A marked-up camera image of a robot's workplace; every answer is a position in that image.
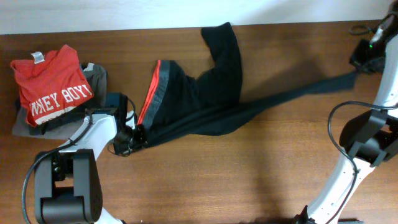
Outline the black leggings red waistband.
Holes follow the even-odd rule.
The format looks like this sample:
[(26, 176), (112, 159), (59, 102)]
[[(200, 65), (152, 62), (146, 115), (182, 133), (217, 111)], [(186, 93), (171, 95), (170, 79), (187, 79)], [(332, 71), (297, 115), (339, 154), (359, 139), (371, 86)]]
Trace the black leggings red waistband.
[(158, 146), (188, 134), (229, 134), (268, 108), (304, 95), (352, 89), (358, 75), (351, 72), (242, 103), (243, 67), (231, 24), (204, 27), (201, 36), (215, 66), (193, 78), (174, 60), (157, 61), (137, 122), (144, 138), (136, 149)]

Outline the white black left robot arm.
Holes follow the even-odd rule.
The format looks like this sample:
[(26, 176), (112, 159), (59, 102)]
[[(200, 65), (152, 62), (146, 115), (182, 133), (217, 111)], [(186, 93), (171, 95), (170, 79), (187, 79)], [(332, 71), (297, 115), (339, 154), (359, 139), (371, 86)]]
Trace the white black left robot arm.
[(134, 111), (91, 110), (82, 126), (61, 146), (37, 155), (34, 175), (35, 219), (38, 223), (122, 223), (103, 207), (96, 160), (109, 144), (127, 156), (142, 138)]

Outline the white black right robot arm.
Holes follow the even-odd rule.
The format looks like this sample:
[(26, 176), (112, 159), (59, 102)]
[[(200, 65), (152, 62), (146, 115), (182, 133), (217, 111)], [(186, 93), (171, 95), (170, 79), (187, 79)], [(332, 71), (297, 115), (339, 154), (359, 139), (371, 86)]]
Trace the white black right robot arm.
[(340, 152), (338, 162), (323, 190), (294, 217), (294, 223), (339, 223), (361, 182), (397, 154), (397, 32), (379, 28), (370, 41), (359, 43), (352, 63), (369, 72), (381, 66), (376, 99), (357, 102), (369, 111), (348, 121), (338, 141), (331, 138)]

